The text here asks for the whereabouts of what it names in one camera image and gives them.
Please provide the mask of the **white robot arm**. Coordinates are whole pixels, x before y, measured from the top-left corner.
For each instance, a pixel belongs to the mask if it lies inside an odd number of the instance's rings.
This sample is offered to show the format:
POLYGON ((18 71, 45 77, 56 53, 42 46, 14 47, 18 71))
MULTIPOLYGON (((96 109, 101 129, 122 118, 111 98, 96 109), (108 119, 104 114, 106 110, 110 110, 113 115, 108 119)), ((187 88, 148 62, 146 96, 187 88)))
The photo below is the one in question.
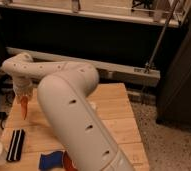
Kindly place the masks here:
POLYGON ((35 62, 20 53, 2 63, 18 98, 32 97, 38 79, 38 103, 78 171, 135 171, 123 150, 92 108, 87 97, 99 82, 90 63, 35 62))

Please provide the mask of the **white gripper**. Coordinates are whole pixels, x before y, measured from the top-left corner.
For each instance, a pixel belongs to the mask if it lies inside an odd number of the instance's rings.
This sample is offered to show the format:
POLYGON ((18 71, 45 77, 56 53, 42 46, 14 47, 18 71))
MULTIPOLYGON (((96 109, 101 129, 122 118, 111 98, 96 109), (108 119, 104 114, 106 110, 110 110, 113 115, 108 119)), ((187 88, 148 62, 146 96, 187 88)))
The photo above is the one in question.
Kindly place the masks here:
POLYGON ((14 80, 13 90, 18 100, 26 97, 28 100, 33 96, 33 84, 31 80, 14 80))

